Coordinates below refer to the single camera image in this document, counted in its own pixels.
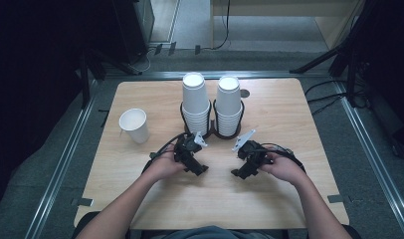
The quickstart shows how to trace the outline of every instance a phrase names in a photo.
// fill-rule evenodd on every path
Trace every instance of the person's right hand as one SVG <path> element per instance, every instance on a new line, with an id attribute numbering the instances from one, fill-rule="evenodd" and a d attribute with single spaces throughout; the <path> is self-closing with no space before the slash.
<path id="1" fill-rule="evenodd" d="M 274 152 L 268 152 L 267 157 L 273 164 L 264 164 L 260 169 L 272 174 L 276 178 L 295 185 L 306 177 L 304 171 L 289 158 Z"/>

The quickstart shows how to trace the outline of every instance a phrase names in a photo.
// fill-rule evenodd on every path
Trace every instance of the stack of paper cups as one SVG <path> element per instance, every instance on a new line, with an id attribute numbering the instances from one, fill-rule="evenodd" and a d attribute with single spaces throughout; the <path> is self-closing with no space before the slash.
<path id="1" fill-rule="evenodd" d="M 191 132 L 200 131 L 205 135 L 209 130 L 211 104 L 205 87 L 205 79 L 200 73 L 188 73 L 183 77 L 182 113 Z"/>
<path id="2" fill-rule="evenodd" d="M 238 78 L 226 76 L 220 79 L 215 109 L 217 112 L 217 131 L 223 136 L 233 135 L 239 126 L 243 111 Z"/>

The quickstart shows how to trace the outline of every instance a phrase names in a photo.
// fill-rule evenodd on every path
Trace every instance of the human hand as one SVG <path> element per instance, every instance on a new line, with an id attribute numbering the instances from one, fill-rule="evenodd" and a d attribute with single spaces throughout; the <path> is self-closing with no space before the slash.
<path id="1" fill-rule="evenodd" d="M 161 180 L 184 170 L 186 166 L 174 160 L 174 144 L 169 144 L 161 155 L 156 157 L 152 164 L 144 171 L 144 174 L 151 175 L 155 180 Z"/>
<path id="2" fill-rule="evenodd" d="M 304 171 L 289 158 L 274 152 L 268 152 L 267 158 L 270 159 L 273 164 L 264 164 L 260 169 L 272 174 L 276 178 L 287 181 L 292 185 L 296 185 L 306 178 Z"/>

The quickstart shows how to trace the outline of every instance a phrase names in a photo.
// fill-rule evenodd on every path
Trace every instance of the paper cup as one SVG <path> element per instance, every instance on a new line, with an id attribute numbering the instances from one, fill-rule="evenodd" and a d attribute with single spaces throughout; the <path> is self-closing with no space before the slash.
<path id="1" fill-rule="evenodd" d="M 239 112 L 240 107 L 239 79 L 236 77 L 222 77 L 218 82 L 217 88 L 217 112 L 226 116 L 232 116 Z"/>
<path id="2" fill-rule="evenodd" d="M 144 143 L 149 139 L 146 113 L 141 109 L 126 111 L 121 115 L 118 124 L 137 143 Z"/>
<path id="3" fill-rule="evenodd" d="M 202 74 L 188 73 L 183 77 L 183 107 L 191 114 L 203 113 L 209 107 Z"/>

